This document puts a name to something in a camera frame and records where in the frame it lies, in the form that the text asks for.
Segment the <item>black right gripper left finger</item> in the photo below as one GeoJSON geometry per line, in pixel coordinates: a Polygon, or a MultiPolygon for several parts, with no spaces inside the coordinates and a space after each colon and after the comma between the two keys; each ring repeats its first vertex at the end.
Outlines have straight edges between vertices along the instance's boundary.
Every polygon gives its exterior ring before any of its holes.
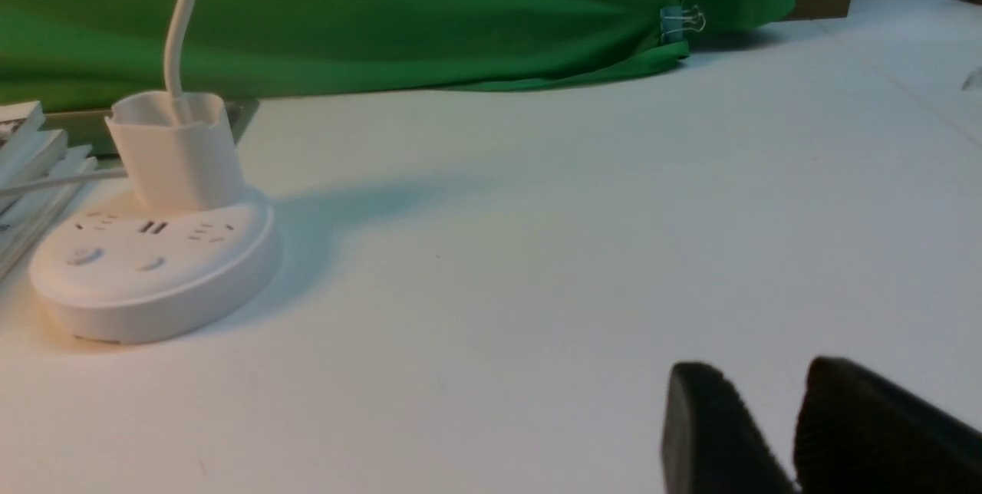
{"type": "Polygon", "coordinates": [[[667,493],[796,493],[740,393],[719,369],[678,361],[667,380],[667,493]]]}

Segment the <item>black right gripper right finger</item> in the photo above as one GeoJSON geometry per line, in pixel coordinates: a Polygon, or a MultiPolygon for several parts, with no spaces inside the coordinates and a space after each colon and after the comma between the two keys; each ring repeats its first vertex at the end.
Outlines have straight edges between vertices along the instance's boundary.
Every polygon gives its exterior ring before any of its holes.
{"type": "Polygon", "coordinates": [[[803,493],[978,493],[980,431],[843,357],[810,362],[793,463],[803,493]]]}

